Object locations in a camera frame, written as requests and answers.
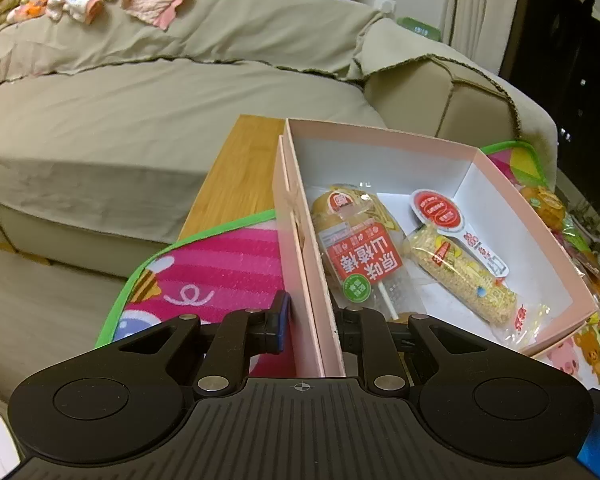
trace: sofa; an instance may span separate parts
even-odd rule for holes
[[[0,34],[0,245],[128,276],[173,242],[239,114],[472,146],[549,116],[450,47],[347,0],[186,0],[168,31],[116,4]]]

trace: curtain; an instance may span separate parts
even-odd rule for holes
[[[447,0],[443,41],[498,73],[518,0]]]

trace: white stick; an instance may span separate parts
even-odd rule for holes
[[[395,311],[394,304],[391,302],[391,298],[389,298],[389,293],[386,291],[383,282],[378,282],[378,290],[380,291],[380,295],[386,303],[386,307],[389,309],[389,314],[392,317],[392,319],[399,319],[398,313]]]

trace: cardboard box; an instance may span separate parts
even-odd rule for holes
[[[573,333],[596,305],[564,251],[524,198],[477,148],[448,140],[321,121],[286,121],[274,170],[274,202],[298,375],[342,376],[344,362],[320,251],[313,200],[333,184],[378,194],[408,234],[417,227],[409,196],[421,188],[452,198],[510,269],[507,285],[554,319],[524,353]],[[495,340],[488,325],[441,285],[420,288],[428,314]]]

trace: wooden table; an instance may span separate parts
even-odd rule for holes
[[[285,121],[241,115],[189,211],[179,240],[273,209],[273,166]]]

